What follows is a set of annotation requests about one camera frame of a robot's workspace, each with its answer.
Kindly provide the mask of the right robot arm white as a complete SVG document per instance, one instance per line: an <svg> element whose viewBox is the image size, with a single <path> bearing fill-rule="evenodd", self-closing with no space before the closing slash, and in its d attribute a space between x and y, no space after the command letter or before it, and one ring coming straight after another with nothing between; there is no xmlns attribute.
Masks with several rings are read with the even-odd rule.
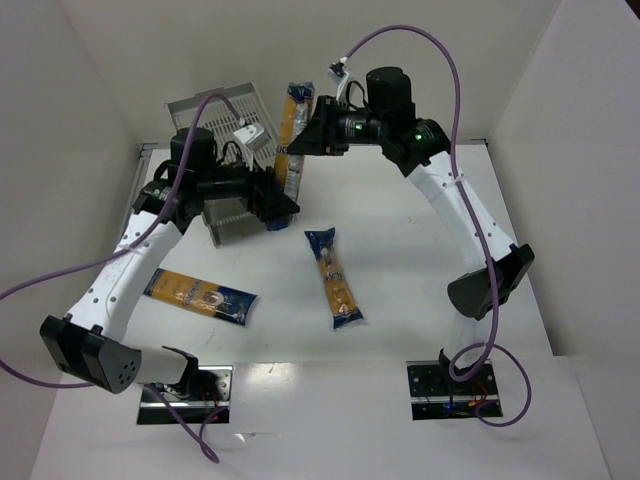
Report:
<svg viewBox="0 0 640 480"><path fill-rule="evenodd" d="M441 364L457 381L468 380L494 344L496 314L534 260L527 244L517 245L492 218L467 177L455 165L455 151L440 125L420 119L411 81L399 67L380 67L366 76L362 107L349 101L356 80L338 61L329 68L335 95L318 97L304 129L289 144L291 155L342 156L353 145L377 145L426 198L454 239L466 268L447 295L455 309Z"/></svg>

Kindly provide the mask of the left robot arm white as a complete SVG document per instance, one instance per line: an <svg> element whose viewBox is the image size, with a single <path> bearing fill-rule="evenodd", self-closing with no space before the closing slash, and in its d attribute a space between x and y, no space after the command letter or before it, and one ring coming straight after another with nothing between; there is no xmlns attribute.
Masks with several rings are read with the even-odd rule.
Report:
<svg viewBox="0 0 640 480"><path fill-rule="evenodd" d="M159 267L209 200L240 200L263 223L298 212L279 190L272 168L254 154L269 137L259 123L233 134L241 157L224 160L211 131L183 128L133 203L119 245L87 292L61 318L48 316L40 336L56 366L92 386L118 394L133 383L168 384L179 391L195 385L198 359L175 347L140 349L124 344L131 315Z"/></svg>

